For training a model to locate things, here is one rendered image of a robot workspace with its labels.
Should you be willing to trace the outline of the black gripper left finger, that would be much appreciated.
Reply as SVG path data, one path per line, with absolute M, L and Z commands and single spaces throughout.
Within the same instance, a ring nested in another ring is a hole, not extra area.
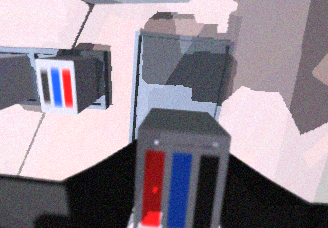
M 128 228 L 137 139 L 61 181 L 0 174 L 0 228 Z

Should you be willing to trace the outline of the grey cube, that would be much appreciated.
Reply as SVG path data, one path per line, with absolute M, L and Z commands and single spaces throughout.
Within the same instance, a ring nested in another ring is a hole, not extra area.
M 137 134 L 133 228 L 219 228 L 231 143 L 208 112 L 151 108 Z

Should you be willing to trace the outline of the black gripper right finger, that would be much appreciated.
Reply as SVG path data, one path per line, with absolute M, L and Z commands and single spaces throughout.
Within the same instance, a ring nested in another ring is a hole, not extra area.
M 328 228 L 328 203 L 310 203 L 230 153 L 220 228 Z

